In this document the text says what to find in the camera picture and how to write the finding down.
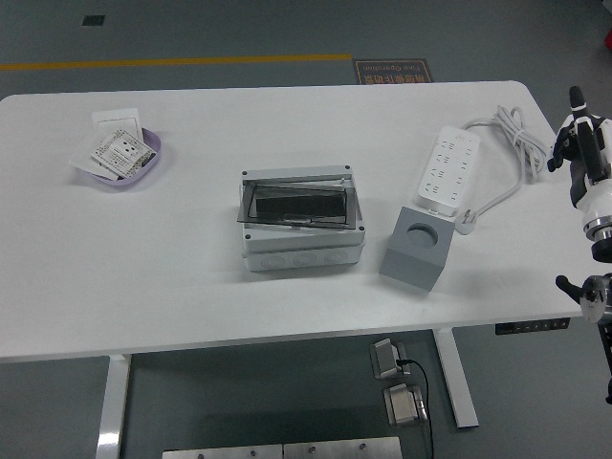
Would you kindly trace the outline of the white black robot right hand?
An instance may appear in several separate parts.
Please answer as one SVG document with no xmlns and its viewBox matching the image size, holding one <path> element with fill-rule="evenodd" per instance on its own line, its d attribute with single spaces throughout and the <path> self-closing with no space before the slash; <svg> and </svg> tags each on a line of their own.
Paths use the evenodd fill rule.
<svg viewBox="0 0 612 459">
<path fill-rule="evenodd" d="M 578 86 L 569 90 L 571 114 L 559 128 L 548 169 L 570 164 L 570 200 L 583 214 L 584 232 L 611 220 L 611 120 L 589 112 Z"/>
</svg>

